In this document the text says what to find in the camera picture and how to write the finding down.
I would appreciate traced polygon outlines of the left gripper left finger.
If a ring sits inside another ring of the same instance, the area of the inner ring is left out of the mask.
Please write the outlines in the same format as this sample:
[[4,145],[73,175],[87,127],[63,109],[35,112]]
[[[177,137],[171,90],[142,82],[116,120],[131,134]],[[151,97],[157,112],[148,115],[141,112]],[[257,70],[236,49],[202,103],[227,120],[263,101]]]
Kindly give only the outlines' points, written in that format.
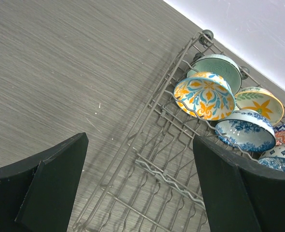
[[88,148],[86,133],[0,167],[0,232],[65,232]]

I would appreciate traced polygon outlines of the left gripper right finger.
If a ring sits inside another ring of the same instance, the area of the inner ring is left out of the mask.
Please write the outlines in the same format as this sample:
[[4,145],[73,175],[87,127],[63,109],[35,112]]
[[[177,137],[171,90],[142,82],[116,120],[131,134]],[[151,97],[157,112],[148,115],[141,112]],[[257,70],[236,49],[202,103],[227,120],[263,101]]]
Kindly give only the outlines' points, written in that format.
[[285,172],[202,136],[193,153],[211,231],[285,232]]

